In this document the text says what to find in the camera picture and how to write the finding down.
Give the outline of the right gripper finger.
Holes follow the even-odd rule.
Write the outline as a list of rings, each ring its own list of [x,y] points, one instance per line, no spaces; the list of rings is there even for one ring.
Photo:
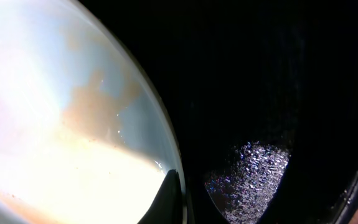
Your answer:
[[[179,174],[171,169],[165,176],[150,208],[138,224],[181,224],[182,192]]]

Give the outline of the light green plate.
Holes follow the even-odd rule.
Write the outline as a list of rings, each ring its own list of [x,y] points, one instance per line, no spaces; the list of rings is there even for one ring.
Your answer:
[[[0,1],[0,223],[138,223],[186,184],[158,93],[78,1]]]

